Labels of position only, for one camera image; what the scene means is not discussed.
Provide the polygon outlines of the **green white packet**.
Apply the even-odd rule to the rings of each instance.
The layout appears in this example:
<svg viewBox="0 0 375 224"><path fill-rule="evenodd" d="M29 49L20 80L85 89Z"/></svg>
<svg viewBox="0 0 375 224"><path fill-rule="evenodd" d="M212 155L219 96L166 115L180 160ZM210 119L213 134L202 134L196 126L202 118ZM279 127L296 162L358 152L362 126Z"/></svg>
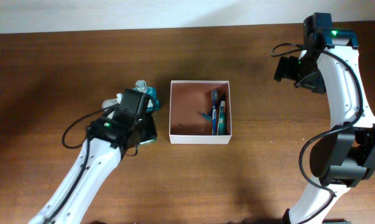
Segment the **green white packet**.
<svg viewBox="0 0 375 224"><path fill-rule="evenodd" d="M154 142L157 142L157 139L148 139L146 141L142 141L139 143L139 146L145 146L145 145L148 145L148 144L152 144Z"/></svg>

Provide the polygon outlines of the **clear pump soap bottle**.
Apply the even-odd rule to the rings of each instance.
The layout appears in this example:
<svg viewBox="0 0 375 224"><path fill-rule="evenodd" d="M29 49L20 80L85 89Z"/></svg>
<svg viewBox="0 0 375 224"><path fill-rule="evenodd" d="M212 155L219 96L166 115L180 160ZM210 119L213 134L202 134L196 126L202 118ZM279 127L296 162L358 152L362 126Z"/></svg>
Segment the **clear pump soap bottle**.
<svg viewBox="0 0 375 224"><path fill-rule="evenodd" d="M122 98L123 94L117 93L116 98L105 100L102 104L102 108L104 109L102 117L106 117L108 120L115 118Z"/></svg>

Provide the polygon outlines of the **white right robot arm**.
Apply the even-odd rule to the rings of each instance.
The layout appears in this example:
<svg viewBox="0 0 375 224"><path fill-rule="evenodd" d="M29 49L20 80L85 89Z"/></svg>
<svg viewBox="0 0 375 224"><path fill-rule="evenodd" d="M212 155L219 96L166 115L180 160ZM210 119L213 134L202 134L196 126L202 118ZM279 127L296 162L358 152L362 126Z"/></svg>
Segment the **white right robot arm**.
<svg viewBox="0 0 375 224"><path fill-rule="evenodd" d="M353 30L306 28L295 49L299 57L278 54L274 78L326 93L331 121L330 130L302 146L299 169L308 185L282 222L323 223L334 204L375 171L375 115L361 81Z"/></svg>

